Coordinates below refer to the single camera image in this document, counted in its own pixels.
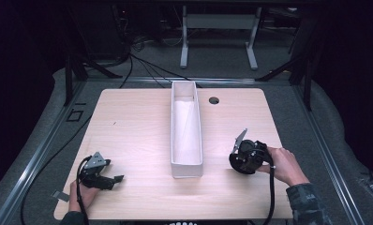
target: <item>cable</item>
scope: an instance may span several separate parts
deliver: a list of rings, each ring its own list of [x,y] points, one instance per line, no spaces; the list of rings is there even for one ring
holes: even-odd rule
[[[131,74],[131,71],[133,70],[133,59],[132,59],[131,57],[129,57],[129,58],[130,58],[130,71],[128,72],[127,76],[125,77],[125,80],[122,82],[122,84],[120,85],[119,88],[122,88],[122,87],[125,85],[125,83],[126,83],[128,77],[129,77],[130,74]]]
[[[143,61],[144,63],[146,63],[146,64],[148,64],[148,65],[151,65],[151,66],[153,66],[153,67],[155,67],[155,68],[158,68],[158,69],[160,69],[160,70],[162,70],[162,71],[164,71],[164,72],[167,72],[167,73],[169,73],[169,74],[171,74],[171,75],[173,75],[173,76],[176,76],[176,77],[179,77],[179,78],[185,79],[185,80],[187,80],[187,81],[191,81],[191,80],[190,80],[189,78],[187,78],[187,77],[184,77],[184,76],[182,76],[182,75],[179,75],[179,74],[176,74],[176,73],[170,72],[170,71],[168,71],[168,70],[166,70],[166,69],[164,69],[164,68],[162,68],[162,67],[159,67],[159,66],[157,66],[157,65],[155,65],[155,64],[153,64],[153,63],[150,63],[150,62],[148,62],[148,61],[146,61],[146,60],[144,60],[144,59],[141,59],[141,58],[135,56],[135,55],[132,54],[132,53],[130,54],[130,56],[133,57],[133,58],[135,58],[135,59],[137,59],[137,60],[141,60],[141,61]]]
[[[65,149],[65,147],[76,137],[76,135],[82,130],[82,128],[87,124],[87,122],[90,121],[92,115],[90,115],[86,121],[82,124],[82,126],[75,132],[75,134],[72,135],[72,137],[69,138],[69,140],[54,154],[52,157],[50,157],[47,162],[42,166],[42,168],[37,172],[37,175],[33,178],[31,184],[29,185],[28,189],[26,190],[25,194],[22,197],[22,203],[21,203],[21,224],[25,225],[25,221],[23,219],[23,209],[25,207],[26,197],[31,189],[31,187],[35,184],[35,181],[40,176],[40,174],[43,172],[44,169],[49,165],[49,163],[61,152]]]
[[[264,225],[269,224],[272,218],[272,214],[274,213],[275,209],[275,185],[274,185],[274,178],[275,178],[275,167],[274,162],[271,161],[269,163],[270,165],[270,171],[269,171],[269,188],[271,190],[271,206],[269,208],[269,214],[266,220],[263,222]]]
[[[81,172],[81,168],[82,168],[83,163],[90,160],[90,158],[91,158],[91,156],[90,157],[85,157],[82,160],[81,164],[79,164],[78,170],[76,171],[76,195],[77,195],[77,200],[78,200],[79,207],[81,208],[82,214],[84,215],[84,217],[83,217],[84,225],[89,225],[89,222],[88,222],[88,216],[87,216],[86,208],[84,207],[84,203],[83,203],[83,199],[82,199],[81,183],[79,181],[79,173]]]
[[[164,86],[162,84],[160,84],[160,82],[158,82],[157,79],[154,77],[154,75],[152,75],[152,73],[148,70],[148,68],[146,67],[146,65],[141,60],[139,60],[139,62],[143,65],[143,67],[149,73],[149,75],[151,75],[152,79],[154,79],[157,84],[159,84],[161,87],[164,88]]]
[[[177,17],[178,22],[180,23],[180,26],[183,27],[183,24],[181,23],[180,17],[178,16],[178,13],[177,13],[177,10],[175,9],[175,6],[172,6],[172,8],[174,9],[175,16]],[[165,39],[163,39],[163,43],[165,43],[168,46],[173,47],[173,46],[179,44],[181,42],[181,40],[183,40],[183,35],[182,34],[181,34],[180,38],[178,39],[178,41],[176,43],[174,43],[174,44],[169,44],[168,42],[166,42]]]

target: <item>hand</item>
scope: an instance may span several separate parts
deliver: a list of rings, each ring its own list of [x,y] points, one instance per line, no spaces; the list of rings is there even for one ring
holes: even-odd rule
[[[275,178],[288,184],[290,187],[309,183],[309,180],[301,170],[294,154],[285,148],[268,147],[268,152],[274,160]],[[259,172],[269,173],[270,166],[262,165],[257,169]]]
[[[68,211],[77,211],[81,212],[81,208],[79,207],[78,203],[78,195],[76,192],[76,181],[70,184],[70,194],[69,194],[69,208]],[[99,192],[98,188],[95,187],[86,187],[82,183],[79,184],[81,189],[82,200],[84,204],[84,208],[87,209],[90,204],[93,202],[93,199],[96,197],[97,193]]]

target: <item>person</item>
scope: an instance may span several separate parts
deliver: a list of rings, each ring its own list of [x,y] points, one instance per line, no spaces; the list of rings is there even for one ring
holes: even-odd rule
[[[333,224],[314,185],[309,182],[303,173],[295,155],[285,148],[268,147],[268,152],[276,166],[275,178],[289,185],[286,192],[289,197],[294,224]],[[269,173],[270,166],[262,165],[257,171]],[[84,207],[87,209],[99,189],[88,188],[83,184],[80,184],[80,189]],[[76,181],[70,185],[68,212],[60,224],[83,224],[83,214],[76,197]]]

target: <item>tripod leg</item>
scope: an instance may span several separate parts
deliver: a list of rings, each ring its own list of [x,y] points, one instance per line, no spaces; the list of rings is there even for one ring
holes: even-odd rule
[[[96,62],[80,55],[80,54],[76,54],[76,56],[78,57],[78,59],[80,59],[81,61],[83,61],[84,63],[88,64],[90,67],[98,70],[99,72],[101,72],[102,74],[106,75],[107,77],[109,78],[123,78],[123,76],[120,76],[120,75],[116,75],[112,72],[110,72],[109,70],[107,70],[106,68],[100,66],[99,64],[97,64]]]
[[[285,69],[291,68],[294,66],[295,63],[299,62],[301,59],[301,56],[296,56],[294,59],[291,59],[289,62],[283,64],[282,66],[274,69],[267,75],[260,77],[256,79],[256,82],[268,82],[269,80],[273,79],[275,76],[279,75],[281,72],[283,72]]]

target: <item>white box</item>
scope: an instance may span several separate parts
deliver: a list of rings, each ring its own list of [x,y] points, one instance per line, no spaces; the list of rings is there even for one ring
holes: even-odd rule
[[[203,175],[201,116],[195,82],[172,83],[172,176]]]

